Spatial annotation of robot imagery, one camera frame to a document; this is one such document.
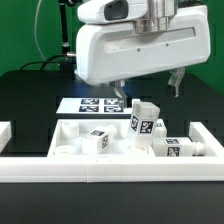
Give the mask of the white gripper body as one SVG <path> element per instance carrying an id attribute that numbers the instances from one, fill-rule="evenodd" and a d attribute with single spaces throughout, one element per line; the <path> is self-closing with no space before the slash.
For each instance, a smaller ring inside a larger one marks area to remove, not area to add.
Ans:
<path id="1" fill-rule="evenodd" d="M 175 0 L 89 0 L 78 7 L 76 74 L 91 85 L 205 62 L 205 5 Z"/>

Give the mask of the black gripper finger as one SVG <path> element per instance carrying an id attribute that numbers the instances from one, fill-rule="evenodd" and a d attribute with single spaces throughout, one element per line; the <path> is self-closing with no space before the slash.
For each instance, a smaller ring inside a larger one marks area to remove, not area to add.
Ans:
<path id="1" fill-rule="evenodd" d="M 110 83 L 110 86 L 113 88 L 114 93 L 119 98 L 119 104 L 122 108 L 127 107 L 127 95 L 123 90 L 125 86 L 124 80 L 117 80 Z"/>
<path id="2" fill-rule="evenodd" d="M 180 67 L 173 69 L 170 72 L 171 76 L 167 85 L 167 94 L 169 97 L 178 97 L 179 96 L 179 86 L 182 82 L 182 79 L 185 75 L 185 68 Z"/>

